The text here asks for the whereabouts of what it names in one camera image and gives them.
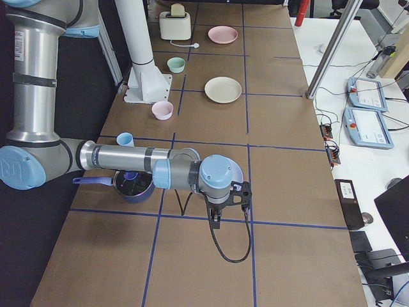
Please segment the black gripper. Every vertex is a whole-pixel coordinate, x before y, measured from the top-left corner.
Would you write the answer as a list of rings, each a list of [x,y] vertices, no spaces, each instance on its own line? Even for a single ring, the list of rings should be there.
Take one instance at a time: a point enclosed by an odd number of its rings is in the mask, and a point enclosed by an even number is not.
[[[220,221],[222,217],[222,210],[229,206],[229,202],[225,201],[222,203],[212,203],[207,196],[204,197],[206,203],[206,211],[208,219],[210,220],[210,225],[212,228],[219,229]]]

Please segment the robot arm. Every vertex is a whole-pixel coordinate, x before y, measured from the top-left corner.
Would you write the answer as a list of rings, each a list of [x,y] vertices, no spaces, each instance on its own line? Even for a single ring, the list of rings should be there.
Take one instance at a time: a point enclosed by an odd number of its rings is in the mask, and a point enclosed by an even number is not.
[[[15,30],[14,122],[1,148],[1,180],[28,190],[80,169],[150,173],[155,187],[202,194],[209,219],[216,220],[236,193],[228,158],[201,159],[191,148],[101,145],[55,133],[59,38],[96,38],[98,11],[97,1],[6,2]]]

